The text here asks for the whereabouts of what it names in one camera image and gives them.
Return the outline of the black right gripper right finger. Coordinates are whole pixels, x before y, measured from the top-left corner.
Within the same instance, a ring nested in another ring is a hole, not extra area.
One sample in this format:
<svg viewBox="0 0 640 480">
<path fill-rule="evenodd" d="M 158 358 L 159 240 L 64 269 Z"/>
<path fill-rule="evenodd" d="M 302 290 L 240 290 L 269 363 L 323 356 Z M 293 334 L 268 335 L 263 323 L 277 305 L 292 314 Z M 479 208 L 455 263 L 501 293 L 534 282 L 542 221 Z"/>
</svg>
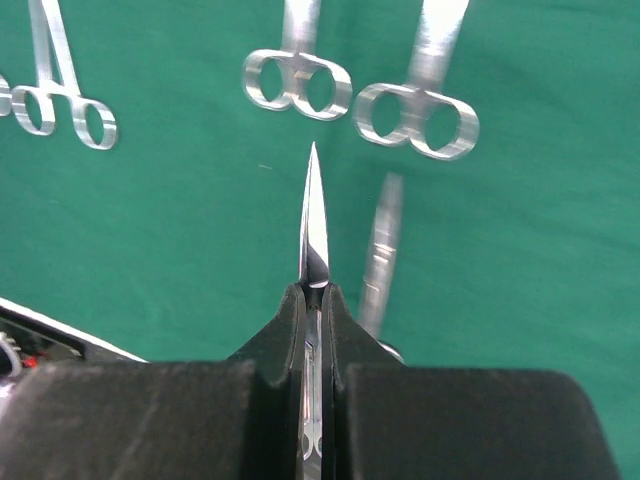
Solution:
<svg viewBox="0 0 640 480">
<path fill-rule="evenodd" d="M 322 303 L 327 479 L 616 479 L 594 407 L 548 369 L 410 367 Z"/>
</svg>

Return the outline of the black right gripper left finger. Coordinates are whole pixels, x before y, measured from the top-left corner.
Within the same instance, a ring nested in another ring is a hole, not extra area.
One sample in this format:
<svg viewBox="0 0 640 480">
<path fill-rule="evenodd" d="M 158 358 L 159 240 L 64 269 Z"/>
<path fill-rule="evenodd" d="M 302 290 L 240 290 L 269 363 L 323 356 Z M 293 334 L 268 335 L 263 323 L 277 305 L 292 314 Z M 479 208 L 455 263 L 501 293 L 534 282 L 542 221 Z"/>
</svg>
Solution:
<svg viewBox="0 0 640 480">
<path fill-rule="evenodd" d="M 60 361 L 1 402 L 5 479 L 298 479 L 305 299 L 219 362 Z"/>
</svg>

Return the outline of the small pointed steel scissors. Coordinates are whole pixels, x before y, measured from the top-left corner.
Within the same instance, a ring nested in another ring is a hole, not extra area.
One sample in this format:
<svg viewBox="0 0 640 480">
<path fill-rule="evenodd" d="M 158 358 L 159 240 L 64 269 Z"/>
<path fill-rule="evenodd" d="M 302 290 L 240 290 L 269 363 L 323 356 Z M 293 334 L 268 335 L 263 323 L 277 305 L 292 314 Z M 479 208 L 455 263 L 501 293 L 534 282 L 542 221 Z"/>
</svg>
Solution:
<svg viewBox="0 0 640 480">
<path fill-rule="evenodd" d="M 303 195 L 299 284 L 306 302 L 302 455 L 304 475 L 321 477 L 322 458 L 322 296 L 329 284 L 329 249 L 320 163 L 311 146 Z"/>
</svg>

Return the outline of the steel surgical scissors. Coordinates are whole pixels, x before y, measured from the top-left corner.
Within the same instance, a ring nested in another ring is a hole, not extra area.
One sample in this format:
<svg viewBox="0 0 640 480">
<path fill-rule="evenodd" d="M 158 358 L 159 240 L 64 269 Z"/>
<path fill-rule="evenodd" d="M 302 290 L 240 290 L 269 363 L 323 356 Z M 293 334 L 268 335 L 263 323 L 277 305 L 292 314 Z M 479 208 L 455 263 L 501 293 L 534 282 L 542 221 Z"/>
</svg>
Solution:
<svg viewBox="0 0 640 480">
<path fill-rule="evenodd" d="M 391 356 L 404 359 L 393 346 L 380 339 L 392 285 L 400 238 L 403 206 L 403 180 L 386 175 L 371 229 L 368 260 L 363 276 L 357 323 Z"/>
<path fill-rule="evenodd" d="M 440 161 L 459 159 L 475 147 L 479 136 L 475 110 L 469 104 L 441 93 L 468 6 L 467 0 L 422 2 L 405 83 L 373 83 L 356 97 L 354 123 L 361 137 L 386 147 L 409 143 L 422 155 Z M 385 95 L 400 100 L 401 114 L 397 126 L 382 135 L 374 127 L 373 110 Z M 457 112 L 457 133 L 444 146 L 433 148 L 428 143 L 425 127 L 439 106 L 448 106 Z"/>
</svg>

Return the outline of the green surgical cloth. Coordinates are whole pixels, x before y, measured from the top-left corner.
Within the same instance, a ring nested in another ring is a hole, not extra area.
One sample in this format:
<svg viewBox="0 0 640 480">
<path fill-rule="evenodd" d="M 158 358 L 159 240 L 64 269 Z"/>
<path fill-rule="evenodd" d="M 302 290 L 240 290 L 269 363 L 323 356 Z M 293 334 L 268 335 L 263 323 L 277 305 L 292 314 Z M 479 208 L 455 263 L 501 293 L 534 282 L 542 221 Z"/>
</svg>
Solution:
<svg viewBox="0 0 640 480">
<path fill-rule="evenodd" d="M 64 1 L 107 151 L 54 101 L 49 136 L 1 121 L 1 294 L 151 360 L 226 357 L 297 277 L 311 151 L 332 279 L 351 309 L 388 172 L 404 180 L 383 338 L 414 365 L 574 376 L 639 475 L 639 5 L 473 1 L 443 87 L 480 120 L 438 162 L 252 104 L 245 57 L 280 1 Z"/>
</svg>

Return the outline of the curved steel scissors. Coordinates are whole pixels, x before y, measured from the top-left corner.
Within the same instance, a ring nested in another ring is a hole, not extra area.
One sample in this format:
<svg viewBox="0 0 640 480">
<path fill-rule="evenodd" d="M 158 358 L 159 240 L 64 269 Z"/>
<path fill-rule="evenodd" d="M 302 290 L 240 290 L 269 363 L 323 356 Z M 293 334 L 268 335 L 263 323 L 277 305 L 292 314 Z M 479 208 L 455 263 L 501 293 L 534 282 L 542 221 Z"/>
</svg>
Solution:
<svg viewBox="0 0 640 480">
<path fill-rule="evenodd" d="M 320 0 L 286 0 L 281 46 L 258 49 L 247 55 L 243 64 L 243 89 L 253 104 L 271 111 L 293 107 L 304 116 L 320 121 L 333 121 L 348 112 L 352 95 L 349 73 L 341 65 L 315 55 L 320 8 Z M 282 76 L 282 89 L 271 100 L 264 96 L 260 83 L 263 67 L 270 61 L 278 65 Z M 309 101 L 307 86 L 320 70 L 330 74 L 333 97 L 324 108 L 317 110 Z"/>
</svg>

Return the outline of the thin steel needle holder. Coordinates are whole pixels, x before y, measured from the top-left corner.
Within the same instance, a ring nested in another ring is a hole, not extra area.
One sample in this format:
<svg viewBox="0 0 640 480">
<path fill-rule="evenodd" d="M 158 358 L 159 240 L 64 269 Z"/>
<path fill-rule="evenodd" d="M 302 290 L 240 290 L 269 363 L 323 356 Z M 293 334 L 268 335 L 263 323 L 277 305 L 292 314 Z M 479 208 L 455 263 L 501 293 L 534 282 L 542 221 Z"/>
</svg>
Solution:
<svg viewBox="0 0 640 480">
<path fill-rule="evenodd" d="M 6 79 L 0 75 L 0 116 L 6 117 L 11 114 L 11 88 Z"/>
</svg>

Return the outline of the steel surgical forceps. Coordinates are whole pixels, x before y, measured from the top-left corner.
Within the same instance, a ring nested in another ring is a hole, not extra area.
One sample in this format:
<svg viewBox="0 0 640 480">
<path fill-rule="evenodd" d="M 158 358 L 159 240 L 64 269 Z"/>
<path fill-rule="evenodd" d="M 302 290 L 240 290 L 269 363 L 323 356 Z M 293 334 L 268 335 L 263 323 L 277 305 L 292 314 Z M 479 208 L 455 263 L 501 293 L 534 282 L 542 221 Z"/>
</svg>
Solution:
<svg viewBox="0 0 640 480">
<path fill-rule="evenodd" d="M 26 132 L 49 136 L 56 127 L 52 97 L 62 96 L 69 102 L 73 127 L 81 142 L 96 150 L 113 148 L 118 136 L 116 118 L 106 104 L 81 93 L 59 3 L 29 0 L 28 7 L 36 84 L 10 86 L 11 114 Z M 91 108 L 101 119 L 100 140 L 90 133 L 87 112 Z"/>
</svg>

